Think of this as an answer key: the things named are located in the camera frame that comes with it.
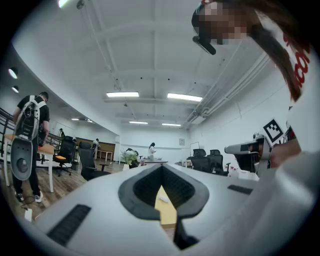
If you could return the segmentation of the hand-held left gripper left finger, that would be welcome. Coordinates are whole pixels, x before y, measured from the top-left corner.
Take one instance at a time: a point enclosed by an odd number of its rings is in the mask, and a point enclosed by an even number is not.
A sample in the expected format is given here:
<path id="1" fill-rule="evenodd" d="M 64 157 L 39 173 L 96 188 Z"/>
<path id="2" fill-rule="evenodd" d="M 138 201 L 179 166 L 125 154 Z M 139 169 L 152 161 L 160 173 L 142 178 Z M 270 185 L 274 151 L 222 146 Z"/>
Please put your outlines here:
<path id="1" fill-rule="evenodd" d="M 163 166 L 156 164 L 125 180 L 118 189 L 123 207 L 138 219 L 159 220 L 156 198 L 163 181 Z"/>

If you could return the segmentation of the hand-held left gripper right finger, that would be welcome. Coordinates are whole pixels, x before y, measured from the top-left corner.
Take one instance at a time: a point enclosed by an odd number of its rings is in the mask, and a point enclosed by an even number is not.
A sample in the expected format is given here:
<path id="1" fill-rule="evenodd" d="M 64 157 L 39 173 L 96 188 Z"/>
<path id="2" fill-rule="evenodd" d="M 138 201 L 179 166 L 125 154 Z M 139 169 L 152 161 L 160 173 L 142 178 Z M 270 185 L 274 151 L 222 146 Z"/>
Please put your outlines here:
<path id="1" fill-rule="evenodd" d="M 209 200 L 209 190 L 202 182 L 168 164 L 162 165 L 162 187 L 176 210 L 173 242 L 184 250 L 199 239 L 187 234 L 183 220 L 196 217 L 202 211 Z"/>

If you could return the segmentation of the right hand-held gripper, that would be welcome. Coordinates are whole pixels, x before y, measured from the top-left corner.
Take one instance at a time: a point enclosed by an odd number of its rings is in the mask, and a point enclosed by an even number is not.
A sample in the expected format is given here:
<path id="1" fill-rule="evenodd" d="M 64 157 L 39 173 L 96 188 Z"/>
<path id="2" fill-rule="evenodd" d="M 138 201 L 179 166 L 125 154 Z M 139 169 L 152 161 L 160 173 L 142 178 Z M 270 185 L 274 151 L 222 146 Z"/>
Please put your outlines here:
<path id="1" fill-rule="evenodd" d="M 253 139 L 255 141 L 226 146 L 224 152 L 226 154 L 251 154 L 256 152 L 253 151 L 255 145 L 262 144 L 260 160 L 254 164 L 255 173 L 260 177 L 264 170 L 270 168 L 273 146 L 284 142 L 284 131 L 277 120 L 272 118 L 253 135 Z"/>

